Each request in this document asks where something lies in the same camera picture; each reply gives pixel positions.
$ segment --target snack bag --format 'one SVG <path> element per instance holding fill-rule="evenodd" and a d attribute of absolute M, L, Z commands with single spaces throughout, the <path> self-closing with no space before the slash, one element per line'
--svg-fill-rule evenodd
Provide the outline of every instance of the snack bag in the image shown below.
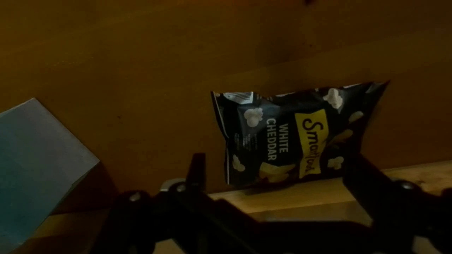
<path fill-rule="evenodd" d="M 236 187 L 340 177 L 360 152 L 387 84 L 259 97 L 212 94 L 226 139 L 226 183 Z"/>

